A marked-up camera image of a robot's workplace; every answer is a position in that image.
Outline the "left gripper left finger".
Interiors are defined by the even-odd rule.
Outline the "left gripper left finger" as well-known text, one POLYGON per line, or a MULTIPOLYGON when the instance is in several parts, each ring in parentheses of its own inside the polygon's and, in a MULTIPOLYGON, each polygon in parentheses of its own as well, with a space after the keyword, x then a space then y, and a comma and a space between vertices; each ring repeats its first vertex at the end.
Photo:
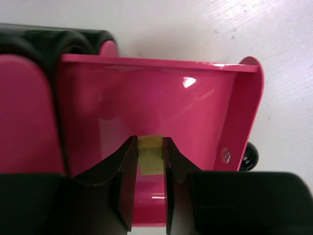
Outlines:
POLYGON ((90 169, 0 176, 3 235, 125 235, 132 228, 137 136, 90 169))

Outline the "black pink drawer unit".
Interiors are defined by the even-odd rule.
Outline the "black pink drawer unit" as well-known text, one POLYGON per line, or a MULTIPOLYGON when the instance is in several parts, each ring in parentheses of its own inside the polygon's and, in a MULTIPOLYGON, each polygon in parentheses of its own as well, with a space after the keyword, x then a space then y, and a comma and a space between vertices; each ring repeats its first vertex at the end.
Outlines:
MULTIPOLYGON (((254 57, 129 58, 105 30, 2 24, 0 175, 75 177, 149 135, 203 171, 240 172, 263 86, 254 57)), ((164 174, 144 176, 137 162, 132 226, 166 226, 165 199, 164 174)))

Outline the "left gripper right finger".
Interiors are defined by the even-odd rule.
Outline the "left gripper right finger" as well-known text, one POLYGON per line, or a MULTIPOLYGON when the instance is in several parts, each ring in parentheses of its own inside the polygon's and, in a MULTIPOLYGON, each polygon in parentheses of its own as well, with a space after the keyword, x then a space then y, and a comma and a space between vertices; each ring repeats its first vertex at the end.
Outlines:
POLYGON ((295 174, 203 171, 163 140, 169 235, 310 235, 313 198, 295 174))

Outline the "yellow eraser cube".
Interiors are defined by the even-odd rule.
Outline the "yellow eraser cube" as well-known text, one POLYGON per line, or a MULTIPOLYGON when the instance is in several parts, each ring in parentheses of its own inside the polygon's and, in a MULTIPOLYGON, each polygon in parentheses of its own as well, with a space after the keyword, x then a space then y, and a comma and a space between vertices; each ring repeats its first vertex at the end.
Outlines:
POLYGON ((163 136, 138 137, 138 164, 142 175, 163 175, 163 136))

